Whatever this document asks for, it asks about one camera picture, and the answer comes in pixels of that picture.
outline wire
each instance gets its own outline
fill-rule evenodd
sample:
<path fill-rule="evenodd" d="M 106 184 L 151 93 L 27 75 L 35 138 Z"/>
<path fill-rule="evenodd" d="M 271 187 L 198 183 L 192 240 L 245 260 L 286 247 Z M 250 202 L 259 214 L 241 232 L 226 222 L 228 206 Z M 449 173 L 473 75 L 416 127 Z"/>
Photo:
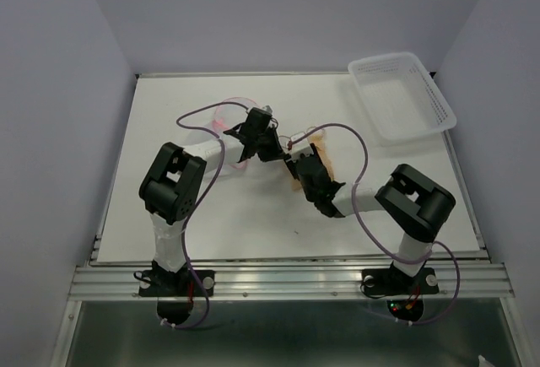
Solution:
<path fill-rule="evenodd" d="M 364 166 L 362 167 L 362 170 L 360 171 L 360 174 L 358 175 L 358 177 L 354 181 L 353 189 L 352 189 L 352 192 L 351 192 L 351 199 L 352 199 L 352 202 L 353 202 L 354 215 L 356 216 L 356 219 L 358 220 L 358 222 L 359 222 L 360 226 L 362 227 L 362 229 L 364 230 L 365 234 L 368 235 L 368 237 L 371 239 L 371 241 L 373 243 L 375 243 L 375 245 L 385 255 L 389 256 L 391 259 L 393 259 L 393 260 L 395 260 L 397 262 L 400 262 L 400 263 L 403 263 L 403 264 L 419 264 L 419 263 L 423 263 L 426 260 L 428 260 L 429 257 L 431 256 L 431 251 L 429 251 L 425 255 L 423 255 L 423 256 L 419 257 L 418 259 L 415 259 L 415 260 L 408 260 L 408 259 L 404 259 L 402 257 L 394 255 L 391 251 L 386 249 L 377 240 L 377 238 L 371 233 L 370 229 L 368 228 L 368 226 L 365 224 L 364 220 L 362 219 L 362 216 L 360 215 L 360 211 L 359 211 L 359 208 L 358 208 L 358 203 L 356 202 L 356 190 L 358 189 L 358 184 L 360 183 L 360 181 L 364 177 L 365 171 L 368 168 L 368 147 L 365 144 L 364 139 L 360 136 L 360 134 L 358 132 L 356 132 L 353 128 L 351 128 L 348 125 L 340 124 L 340 123 L 336 123 L 336 122 L 330 122 L 330 123 L 327 123 L 327 124 L 324 124 L 324 125 L 320 125 L 319 127 L 313 128 L 311 131 L 309 131 L 308 133 L 303 135 L 301 138 L 298 138 L 298 139 L 295 139 L 294 141 L 291 141 L 290 144 L 294 145 L 294 144 L 300 142 L 301 140 L 306 139 L 309 136 L 313 135 L 315 132 L 318 132 L 321 129 L 328 128 L 328 127 L 344 128 L 344 129 L 350 131 L 360 141 L 360 144 L 362 145 L 362 149 L 364 150 Z"/>
<path fill-rule="evenodd" d="M 438 240 L 433 242 L 433 244 L 441 246 L 448 253 L 448 255 L 450 255 L 450 258 L 454 262 L 454 267 L 456 268 L 456 289 L 454 290 L 454 295 L 452 295 L 450 304 L 446 307 L 445 310 L 443 310 L 439 315 L 434 316 L 432 318 L 426 319 L 424 321 L 414 322 L 414 325 L 428 325 L 430 323 L 438 321 L 440 318 L 447 315 L 448 312 L 450 312 L 451 309 L 456 305 L 457 296 L 459 295 L 459 289 L 462 286 L 462 274 L 459 270 L 459 264 L 457 263 L 456 255 L 454 255 L 454 253 L 450 250 L 450 248 L 447 245 L 445 245 L 442 242 L 439 242 Z"/>
<path fill-rule="evenodd" d="M 356 203 L 356 190 L 358 188 L 358 184 L 362 180 L 362 177 L 364 177 L 365 171 L 368 168 L 368 147 L 365 144 L 364 139 L 360 136 L 360 134 L 356 130 L 354 130 L 352 127 L 350 127 L 348 125 L 345 125 L 345 124 L 340 124 L 340 123 L 336 123 L 336 122 L 330 122 L 330 123 L 327 123 L 327 124 L 320 125 L 319 127 L 315 127 L 314 129 L 312 129 L 311 131 L 309 131 L 305 135 L 303 135 L 301 138 L 298 138 L 298 139 L 295 139 L 294 141 L 291 141 L 291 144 L 294 145 L 295 143 L 298 143 L 301 140 L 308 138 L 310 135 L 314 134 L 315 132 L 318 132 L 321 129 L 328 128 L 328 127 L 338 127 L 338 128 L 343 128 L 343 129 L 346 129 L 346 130 L 350 131 L 360 141 L 360 144 L 362 145 L 362 149 L 364 150 L 364 166 L 362 167 L 362 170 L 360 171 L 360 174 L 358 175 L 358 177 L 354 181 L 352 192 L 351 192 L 351 199 L 352 199 L 352 202 L 353 202 L 354 215 L 356 215 L 356 219 L 358 220 L 358 222 L 359 222 L 360 226 L 362 227 L 362 229 L 364 230 L 364 232 L 368 235 L 368 237 L 371 239 L 371 241 L 379 249 L 381 249 L 381 251 L 384 254 L 386 254 L 391 259 L 393 259 L 393 260 L 395 260 L 397 262 L 401 262 L 401 263 L 404 263 L 404 264 L 418 264 L 418 263 L 422 263 L 422 262 L 427 261 L 431 257 L 432 251 L 429 251 L 424 256 L 421 256 L 420 258 L 418 258 L 416 260 L 403 259 L 403 258 L 401 258 L 399 256 L 394 255 L 392 252 L 388 251 L 377 240 L 377 238 L 371 233 L 371 231 L 369 230 L 369 228 L 365 224 L 364 220 L 362 219 L 362 217 L 360 215 L 359 208 L 358 208 L 358 203 Z M 425 321 L 408 322 L 409 325 L 410 324 L 413 324 L 413 325 L 427 325 L 429 323 L 438 321 L 440 318 L 445 316 L 454 307 L 454 305 L 456 304 L 457 296 L 459 295 L 459 289 L 461 287 L 462 276 L 461 276 L 461 273 L 460 273 L 460 270 L 459 270 L 459 264 L 457 263 L 456 256 L 454 255 L 454 253 L 450 250 L 450 248 L 447 245 L 445 245 L 442 242 L 439 242 L 438 240 L 433 242 L 433 245 L 441 246 L 450 255 L 451 260 L 454 262 L 454 266 L 456 267 L 456 291 L 454 292 L 454 295 L 452 296 L 450 304 L 439 315 L 434 316 L 433 318 L 426 319 Z M 369 310 L 369 312 L 373 313 L 373 314 L 376 314 L 378 316 L 381 316 L 381 317 L 387 317 L 387 316 L 383 316 L 381 314 L 378 314 L 377 312 L 373 312 L 371 310 Z"/>
<path fill-rule="evenodd" d="M 219 103 L 207 105 L 206 107 L 199 108 L 198 110 L 188 112 L 188 113 L 184 114 L 183 116 L 180 116 L 176 120 L 176 125 L 178 125 L 178 127 L 180 127 L 180 128 L 189 129 L 189 130 L 195 130 L 195 131 L 203 131 L 203 132 L 209 133 L 210 135 L 214 136 L 215 138 L 218 139 L 218 142 L 219 142 L 219 145 L 220 145 L 220 148 L 221 148 L 221 152 L 219 154 L 218 167 L 216 168 L 216 171 L 213 174 L 212 180 L 208 183 L 208 186 L 206 187 L 204 192 L 202 192 L 201 196 L 195 202 L 195 205 L 193 206 L 193 210 L 187 216 L 186 221 L 184 222 L 184 225 L 183 225 L 183 228 L 182 228 L 182 232 L 181 232 L 181 247 L 182 247 L 183 255 L 186 258 L 186 265 L 187 265 L 188 270 L 192 274 L 193 279 L 195 280 L 195 283 L 197 283 L 197 286 L 201 289 L 201 291 L 202 291 L 202 293 L 204 295 L 204 301 L 206 303 L 206 309 L 204 311 L 204 314 L 201 316 L 201 318 L 198 321 L 192 323 L 191 325 L 187 325 L 187 326 L 177 326 L 177 325 L 174 325 L 174 324 L 170 324 L 166 320 L 161 320 L 161 323 L 163 325 L 166 325 L 168 327 L 172 327 L 172 328 L 178 329 L 178 330 L 192 329 L 193 327 L 198 327 L 201 323 L 204 322 L 204 320 L 208 316 L 208 313 L 210 312 L 210 298 L 208 297 L 208 292 L 204 288 L 203 282 L 201 281 L 199 276 L 197 276 L 197 273 L 195 273 L 195 269 L 193 268 L 193 265 L 192 265 L 192 259 L 190 259 L 189 255 L 187 254 L 186 228 L 187 228 L 187 224 L 189 223 L 189 221 L 191 220 L 193 214 L 195 213 L 195 210 L 199 207 L 199 205 L 201 204 L 203 199 L 207 196 L 208 192 L 210 191 L 210 189 L 212 188 L 212 186 L 214 185 L 214 183 L 218 179 L 219 172 L 221 172 L 221 170 L 223 169 L 223 165 L 224 165 L 224 162 L 225 162 L 225 144 L 219 138 L 219 135 L 216 132 L 212 131 L 211 129 L 205 128 L 205 127 L 196 127 L 196 126 L 193 126 L 193 125 L 185 125 L 185 124 L 182 124 L 181 122 L 182 122 L 182 120 L 186 119 L 189 116 L 193 116 L 195 114 L 198 114 L 199 112 L 209 110 L 209 109 L 217 107 L 219 105 L 238 105 L 239 107 L 242 107 L 244 110 L 246 110 L 246 111 L 248 110 L 247 106 L 245 106 L 245 105 L 243 105 L 241 103 L 237 103 L 235 101 L 221 101 Z"/>

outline red object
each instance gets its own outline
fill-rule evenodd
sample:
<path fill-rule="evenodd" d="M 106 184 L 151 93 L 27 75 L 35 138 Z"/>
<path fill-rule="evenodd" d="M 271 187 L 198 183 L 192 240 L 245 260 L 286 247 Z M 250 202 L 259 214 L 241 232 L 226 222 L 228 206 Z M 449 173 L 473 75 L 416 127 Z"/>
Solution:
<path fill-rule="evenodd" d="M 188 297 L 187 297 L 187 300 L 190 304 L 193 304 L 193 292 L 195 291 L 195 284 L 193 283 L 193 281 L 191 281 L 189 283 L 189 294 L 188 294 Z"/>

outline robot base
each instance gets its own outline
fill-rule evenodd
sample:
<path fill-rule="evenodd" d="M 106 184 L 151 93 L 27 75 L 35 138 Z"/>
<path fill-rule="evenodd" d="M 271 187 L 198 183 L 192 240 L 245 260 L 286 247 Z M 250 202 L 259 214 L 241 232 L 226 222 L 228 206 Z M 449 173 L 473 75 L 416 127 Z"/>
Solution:
<path fill-rule="evenodd" d="M 410 295 L 418 287 L 422 295 L 439 293 L 439 285 L 435 270 L 423 267 L 409 281 L 396 278 L 392 268 L 371 268 L 362 271 L 363 292 L 368 297 L 390 297 L 393 295 Z"/>

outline black mounting bracket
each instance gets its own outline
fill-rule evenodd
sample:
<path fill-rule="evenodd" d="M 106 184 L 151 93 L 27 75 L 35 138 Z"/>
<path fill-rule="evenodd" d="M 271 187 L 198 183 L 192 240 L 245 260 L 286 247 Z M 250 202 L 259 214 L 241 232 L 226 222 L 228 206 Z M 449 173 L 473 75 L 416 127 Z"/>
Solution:
<path fill-rule="evenodd" d="M 195 274 L 201 281 L 211 278 L 212 284 L 206 289 L 209 297 L 213 296 L 214 270 L 196 270 Z M 167 272 L 156 262 L 152 261 L 152 269 L 136 272 L 135 278 L 141 282 L 138 294 L 140 297 L 188 297 L 193 287 L 192 297 L 203 297 L 204 292 L 195 282 L 195 278 L 184 265 L 178 272 Z"/>
<path fill-rule="evenodd" d="M 439 293 L 439 284 L 433 268 L 423 267 L 414 278 L 407 281 L 401 279 L 402 273 L 395 271 L 393 266 L 362 270 L 363 293 L 368 297 L 392 297 L 414 294 L 418 288 L 422 295 Z"/>

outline red wire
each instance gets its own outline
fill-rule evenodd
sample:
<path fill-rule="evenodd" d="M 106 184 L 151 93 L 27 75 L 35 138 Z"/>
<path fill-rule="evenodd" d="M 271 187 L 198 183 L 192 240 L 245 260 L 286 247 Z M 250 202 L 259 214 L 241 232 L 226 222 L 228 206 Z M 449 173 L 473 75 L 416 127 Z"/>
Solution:
<path fill-rule="evenodd" d="M 417 303 L 417 301 L 419 300 L 419 296 L 420 296 L 420 286 L 418 286 L 418 288 L 416 289 L 416 298 L 414 299 L 413 303 L 410 305 L 410 309 L 412 309 L 414 307 L 414 305 Z"/>
<path fill-rule="evenodd" d="M 189 283 L 189 294 L 188 294 L 188 299 L 189 299 L 190 304 L 193 304 L 193 292 L 194 291 L 195 291 L 195 284 L 193 283 L 193 281 L 191 281 Z"/>

